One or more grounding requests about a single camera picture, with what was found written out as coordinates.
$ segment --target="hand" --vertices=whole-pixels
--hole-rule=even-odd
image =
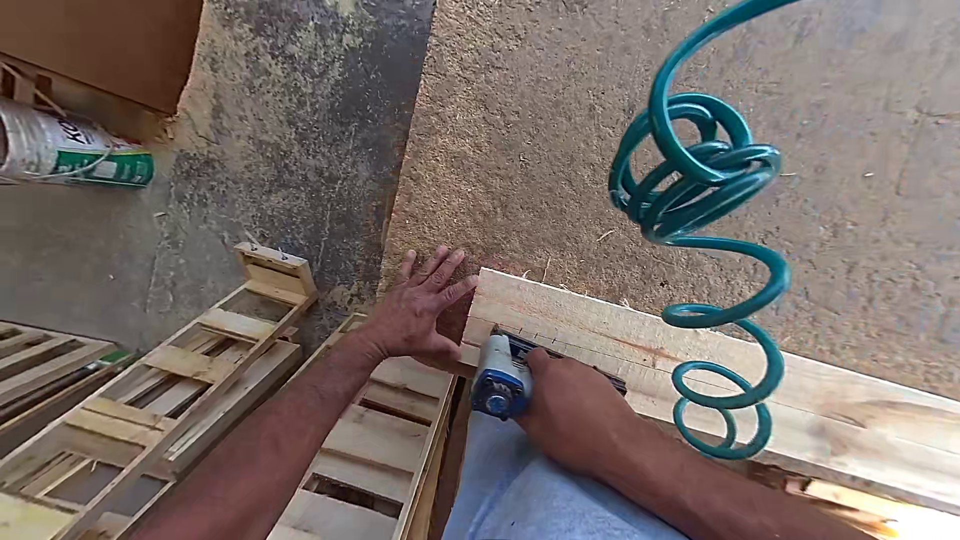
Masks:
[[[610,380],[573,358],[544,349],[527,355],[534,397],[516,422],[548,457],[581,475],[597,478],[606,457],[636,430],[636,414]]]
[[[446,246],[439,246],[414,273],[416,258],[417,252],[407,252],[396,285],[356,333],[365,336],[383,357],[413,356],[435,366],[456,364],[460,347],[437,333],[437,315],[476,287],[479,278],[468,276],[445,286],[463,262],[463,250],[450,253]]]

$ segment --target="sawdust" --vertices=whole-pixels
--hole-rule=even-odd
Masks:
[[[547,282],[649,312],[728,306],[757,291],[765,268],[651,246],[606,189],[660,62],[723,6],[439,3],[385,277],[405,250],[445,243],[467,249],[472,268],[531,279],[550,261]],[[716,40],[675,90],[727,99],[757,140],[780,146],[794,175],[708,230],[786,253],[794,287],[757,317],[783,349],[960,398],[960,241],[936,217],[960,213],[949,174],[960,164],[960,124],[916,114],[921,103],[946,107],[946,81],[960,72],[935,46],[948,34],[936,24],[945,12],[946,0],[919,12],[894,2],[794,5]],[[659,160],[648,141],[635,166]]]

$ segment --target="green coiled hose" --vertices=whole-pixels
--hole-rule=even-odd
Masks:
[[[766,354],[766,373],[756,386],[713,362],[684,362],[673,371],[673,384],[682,396],[673,408],[674,423],[694,448],[724,459],[755,455],[770,440],[773,421],[762,402],[783,379],[783,355],[773,338],[747,317],[790,288],[790,267],[779,253],[757,244],[690,234],[727,215],[772,182],[780,173],[780,151],[769,144],[754,143],[743,116],[722,100],[696,92],[667,97],[667,90],[677,68],[709,41],[738,24],[796,1],[746,0],[720,13],[677,46],[654,80],[647,110],[631,123],[620,140],[610,172],[613,205],[640,225],[647,240],[665,246],[734,252],[756,258],[770,269],[766,285],[736,306],[675,304],[662,314],[664,322],[680,328],[710,328],[733,323],[756,338]],[[671,120],[677,119],[693,122],[701,142],[684,148],[670,125]],[[718,124],[727,132],[730,142],[716,138]],[[665,161],[638,184],[630,171],[630,155],[648,135],[653,135]],[[675,172],[679,179],[657,190]],[[723,376],[743,393],[714,397],[695,392],[684,382],[684,374],[693,370]],[[720,444],[705,443],[686,426],[684,409],[689,402],[716,409],[723,415],[727,434]],[[746,445],[734,447],[736,422],[730,411],[749,406],[756,408],[756,434]]]

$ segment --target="forearm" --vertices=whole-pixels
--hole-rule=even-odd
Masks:
[[[869,540],[812,506],[744,479],[636,417],[596,474],[692,540]]]
[[[244,420],[135,538],[262,540],[383,354],[353,332]]]

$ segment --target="green label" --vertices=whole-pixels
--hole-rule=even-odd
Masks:
[[[82,169],[98,160],[103,154],[88,152],[57,151],[54,173],[67,173]],[[144,186],[154,177],[154,157],[146,151],[117,152],[90,170],[70,176],[67,180],[79,184],[114,184]]]

